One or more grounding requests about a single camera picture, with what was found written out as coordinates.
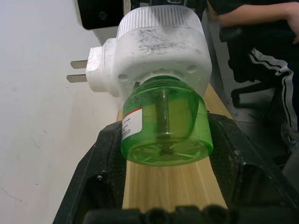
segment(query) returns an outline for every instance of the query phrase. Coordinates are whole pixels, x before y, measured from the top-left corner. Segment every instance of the person's hand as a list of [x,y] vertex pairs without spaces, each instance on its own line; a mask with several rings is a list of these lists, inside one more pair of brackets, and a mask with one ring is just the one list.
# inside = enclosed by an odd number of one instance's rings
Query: person's hand
[[299,2],[292,2],[289,14],[286,18],[291,30],[295,33],[296,37],[293,44],[299,43]]

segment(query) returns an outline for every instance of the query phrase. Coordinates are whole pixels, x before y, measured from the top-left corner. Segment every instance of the white label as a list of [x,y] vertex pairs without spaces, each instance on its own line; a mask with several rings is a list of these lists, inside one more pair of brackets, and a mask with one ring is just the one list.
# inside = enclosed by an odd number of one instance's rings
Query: white label
[[140,132],[142,129],[142,108],[138,108],[129,113],[122,120],[121,140],[124,141],[132,134]]

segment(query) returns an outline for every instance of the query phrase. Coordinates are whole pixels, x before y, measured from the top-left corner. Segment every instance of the bottle bottom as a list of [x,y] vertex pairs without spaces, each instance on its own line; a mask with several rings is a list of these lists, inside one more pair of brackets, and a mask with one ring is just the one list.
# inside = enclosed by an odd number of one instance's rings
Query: bottle bottom
[[198,140],[152,143],[129,149],[124,157],[147,166],[177,166],[202,160],[212,149],[210,142]]

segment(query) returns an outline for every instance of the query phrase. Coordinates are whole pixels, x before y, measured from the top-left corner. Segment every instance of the green plastic bottle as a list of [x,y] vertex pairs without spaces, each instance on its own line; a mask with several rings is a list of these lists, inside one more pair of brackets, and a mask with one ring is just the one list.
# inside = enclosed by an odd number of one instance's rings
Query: green plastic bottle
[[176,78],[159,76],[137,87],[123,107],[121,152],[134,163],[175,166],[213,150],[203,99]]

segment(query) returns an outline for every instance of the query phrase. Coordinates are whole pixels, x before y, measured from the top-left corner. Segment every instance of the white plastic housing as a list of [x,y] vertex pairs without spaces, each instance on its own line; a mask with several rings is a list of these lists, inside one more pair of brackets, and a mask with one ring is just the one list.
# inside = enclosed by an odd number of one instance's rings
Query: white plastic housing
[[173,76],[203,96],[212,72],[198,16],[184,6],[137,8],[121,21],[117,37],[91,48],[86,67],[94,92],[127,99],[136,82]]

